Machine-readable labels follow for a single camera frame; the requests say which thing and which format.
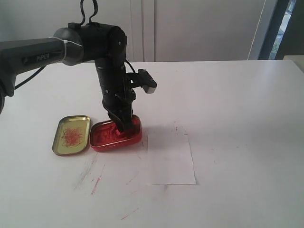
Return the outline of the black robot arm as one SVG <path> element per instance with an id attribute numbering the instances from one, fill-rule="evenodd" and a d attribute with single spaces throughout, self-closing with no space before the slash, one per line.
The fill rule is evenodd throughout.
<path id="1" fill-rule="evenodd" d="M 97 22 L 81 26 L 70 23 L 50 38 L 4 41 L 0 44 L 0 106 L 14 95 L 16 77 L 62 62 L 74 66 L 94 61 L 102 104 L 120 132 L 133 128 L 135 93 L 125 69 L 127 36 L 118 26 Z"/>

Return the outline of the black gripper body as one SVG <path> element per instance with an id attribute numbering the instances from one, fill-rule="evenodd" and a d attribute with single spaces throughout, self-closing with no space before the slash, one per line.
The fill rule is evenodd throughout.
<path id="1" fill-rule="evenodd" d="M 124 62 L 117 65 L 111 60 L 96 60 L 95 66 L 103 96 L 103 107 L 112 114 L 132 114 L 136 98 Z"/>

